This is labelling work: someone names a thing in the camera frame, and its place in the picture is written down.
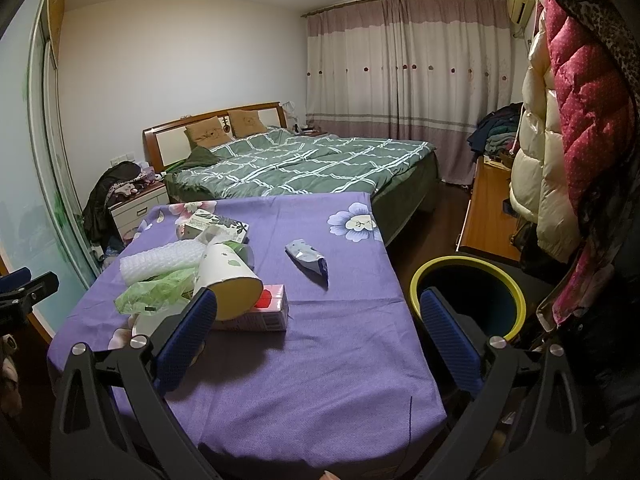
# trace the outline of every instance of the barcode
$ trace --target barcode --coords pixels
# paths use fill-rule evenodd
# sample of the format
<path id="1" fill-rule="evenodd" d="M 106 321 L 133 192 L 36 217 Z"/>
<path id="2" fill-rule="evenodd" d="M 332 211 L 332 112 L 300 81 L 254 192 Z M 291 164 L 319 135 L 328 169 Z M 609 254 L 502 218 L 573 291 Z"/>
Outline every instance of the barcode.
<path id="1" fill-rule="evenodd" d="M 262 314 L 262 320 L 267 330 L 282 330 L 279 314 Z"/>

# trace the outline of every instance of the brown pillow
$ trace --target brown pillow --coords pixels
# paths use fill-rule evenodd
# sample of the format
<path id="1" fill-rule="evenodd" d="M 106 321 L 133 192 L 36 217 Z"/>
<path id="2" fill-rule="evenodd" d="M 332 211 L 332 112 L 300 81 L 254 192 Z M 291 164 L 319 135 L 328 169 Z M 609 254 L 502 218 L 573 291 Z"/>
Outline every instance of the brown pillow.
<path id="1" fill-rule="evenodd" d="M 231 140 L 222 129 L 218 117 L 212 117 L 198 123 L 190 124 L 184 129 L 184 133 L 189 139 L 191 149 L 195 146 L 202 146 L 207 149 L 215 148 Z"/>
<path id="2" fill-rule="evenodd" d="M 229 110 L 229 122 L 238 139 L 268 132 L 258 117 L 257 110 Z"/>

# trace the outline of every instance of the air conditioner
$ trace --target air conditioner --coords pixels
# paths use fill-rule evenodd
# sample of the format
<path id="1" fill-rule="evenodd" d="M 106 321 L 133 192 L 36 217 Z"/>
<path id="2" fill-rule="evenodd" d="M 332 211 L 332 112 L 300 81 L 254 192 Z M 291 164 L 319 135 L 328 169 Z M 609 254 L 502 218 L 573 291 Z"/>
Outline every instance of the air conditioner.
<path id="1" fill-rule="evenodd" d="M 536 0 L 507 0 L 507 13 L 513 23 L 525 27 Z"/>

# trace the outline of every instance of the cardboard box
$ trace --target cardboard box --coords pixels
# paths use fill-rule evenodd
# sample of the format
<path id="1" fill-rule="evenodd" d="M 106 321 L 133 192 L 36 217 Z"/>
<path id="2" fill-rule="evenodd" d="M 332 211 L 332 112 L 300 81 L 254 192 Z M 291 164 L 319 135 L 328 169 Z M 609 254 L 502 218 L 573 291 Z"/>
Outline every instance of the cardboard box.
<path id="1" fill-rule="evenodd" d="M 265 285 L 260 300 L 246 314 L 228 321 L 215 321 L 213 330 L 244 332 L 284 332 L 289 304 L 284 285 Z"/>
<path id="2" fill-rule="evenodd" d="M 244 222 L 216 215 L 204 209 L 198 209 L 184 224 L 184 236 L 181 239 L 193 239 L 210 225 L 217 225 L 221 232 L 228 235 L 224 237 L 224 241 L 232 240 L 239 244 L 244 243 L 249 229 L 249 224 Z"/>

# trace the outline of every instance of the red quilted jacket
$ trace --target red quilted jacket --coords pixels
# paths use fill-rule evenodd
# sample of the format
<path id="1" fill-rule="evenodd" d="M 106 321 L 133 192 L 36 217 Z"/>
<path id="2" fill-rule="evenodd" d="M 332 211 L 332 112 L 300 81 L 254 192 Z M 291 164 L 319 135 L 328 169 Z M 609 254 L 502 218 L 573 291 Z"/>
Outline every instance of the red quilted jacket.
<path id="1" fill-rule="evenodd" d="M 633 105 L 606 49 L 555 0 L 546 0 L 545 8 L 568 194 L 578 213 L 590 184 L 625 153 L 634 131 Z"/>

